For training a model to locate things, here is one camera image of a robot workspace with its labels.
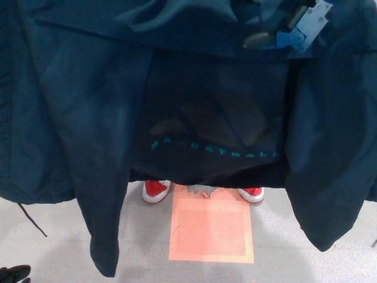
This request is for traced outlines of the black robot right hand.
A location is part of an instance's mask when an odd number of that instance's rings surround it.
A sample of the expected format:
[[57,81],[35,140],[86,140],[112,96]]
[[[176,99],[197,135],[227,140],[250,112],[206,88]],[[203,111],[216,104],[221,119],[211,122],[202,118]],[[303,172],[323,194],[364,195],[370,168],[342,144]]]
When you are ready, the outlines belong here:
[[2,267],[0,269],[0,283],[31,283],[30,273],[31,267],[29,265]]

